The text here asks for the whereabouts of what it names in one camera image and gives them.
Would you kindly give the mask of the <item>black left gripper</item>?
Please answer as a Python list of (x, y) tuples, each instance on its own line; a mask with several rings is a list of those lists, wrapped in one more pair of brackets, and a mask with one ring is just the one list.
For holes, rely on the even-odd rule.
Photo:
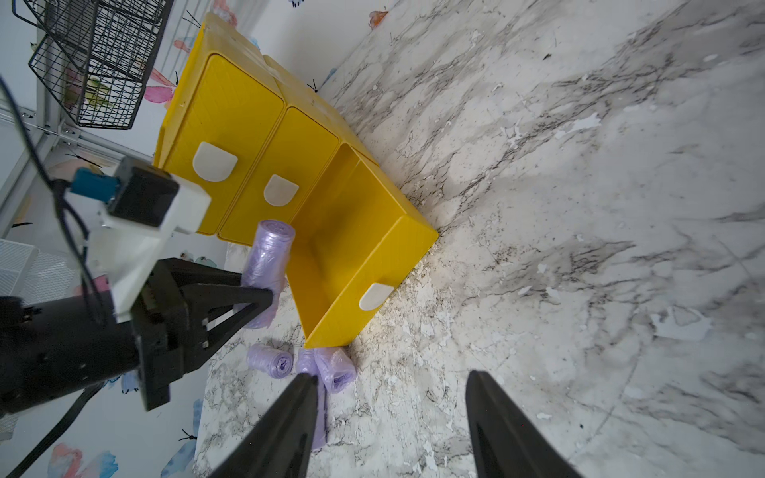
[(179, 333), (185, 370), (198, 370), (273, 302), (269, 289), (240, 284), (241, 275), (179, 258), (161, 259), (118, 323), (92, 317), (82, 297), (27, 306), (1, 299), (1, 414), (51, 402), (135, 370), (145, 408), (169, 402), (179, 379), (177, 340), (159, 320), (155, 299), (184, 299)]

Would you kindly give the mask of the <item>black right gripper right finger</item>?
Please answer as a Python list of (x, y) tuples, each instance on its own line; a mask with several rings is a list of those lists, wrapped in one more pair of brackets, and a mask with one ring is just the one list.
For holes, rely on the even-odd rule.
[(466, 384), (466, 411), (479, 477), (578, 477), (501, 386), (481, 370)]

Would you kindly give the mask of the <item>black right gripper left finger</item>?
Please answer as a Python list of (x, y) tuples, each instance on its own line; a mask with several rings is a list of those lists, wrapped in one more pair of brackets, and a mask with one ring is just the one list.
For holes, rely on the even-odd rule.
[(316, 378), (298, 374), (213, 477), (304, 477), (315, 430)]

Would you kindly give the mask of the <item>yellow three-drawer box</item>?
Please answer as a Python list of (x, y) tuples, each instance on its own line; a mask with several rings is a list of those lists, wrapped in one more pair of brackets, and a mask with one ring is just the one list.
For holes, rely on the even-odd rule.
[(341, 115), (214, 14), (191, 47), (155, 165), (200, 185), (198, 232), (296, 232), (286, 277), (310, 349), (350, 344), (437, 239)]

